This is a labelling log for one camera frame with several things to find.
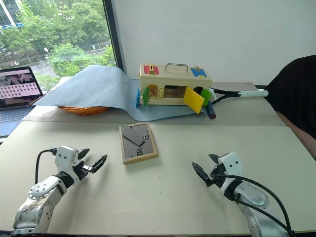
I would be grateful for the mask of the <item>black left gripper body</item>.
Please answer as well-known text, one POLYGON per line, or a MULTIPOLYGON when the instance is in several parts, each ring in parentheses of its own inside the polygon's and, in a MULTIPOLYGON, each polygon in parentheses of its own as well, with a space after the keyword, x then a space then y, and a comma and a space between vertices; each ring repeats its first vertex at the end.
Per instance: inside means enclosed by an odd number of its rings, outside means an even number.
POLYGON ((73 171, 75 173, 75 182, 81 181, 88 174, 87 169, 84 167, 83 160, 73 166, 73 171))

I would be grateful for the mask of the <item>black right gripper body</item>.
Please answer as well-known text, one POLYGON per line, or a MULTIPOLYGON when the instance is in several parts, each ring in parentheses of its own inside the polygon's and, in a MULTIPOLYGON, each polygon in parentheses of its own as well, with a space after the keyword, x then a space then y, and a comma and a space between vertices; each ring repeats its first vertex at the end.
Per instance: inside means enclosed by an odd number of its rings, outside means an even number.
POLYGON ((210 173, 212 184, 215 184, 217 187, 221 188, 225 182, 225 177, 221 177, 224 175, 226 171, 225 166, 223 164, 218 164, 213 167, 213 170, 210 173))

